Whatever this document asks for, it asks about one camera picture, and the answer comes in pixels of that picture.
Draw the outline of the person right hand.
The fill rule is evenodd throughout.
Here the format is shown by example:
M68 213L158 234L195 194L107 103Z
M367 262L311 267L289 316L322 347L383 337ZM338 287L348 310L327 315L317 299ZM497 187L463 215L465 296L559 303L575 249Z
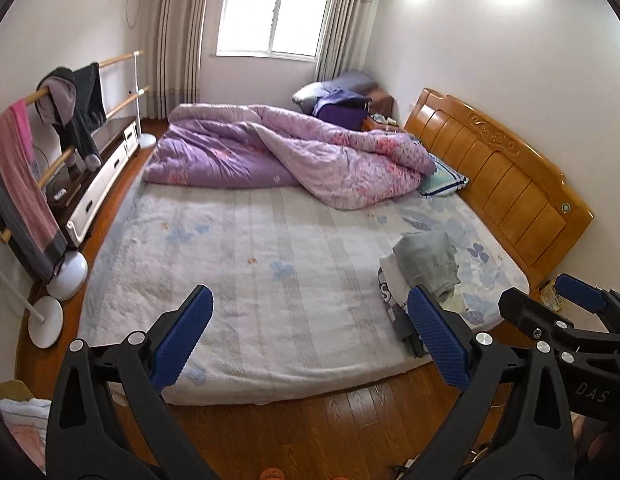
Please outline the person right hand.
M620 469L620 422L601 422L584 415L572 421L578 460L607 469Z

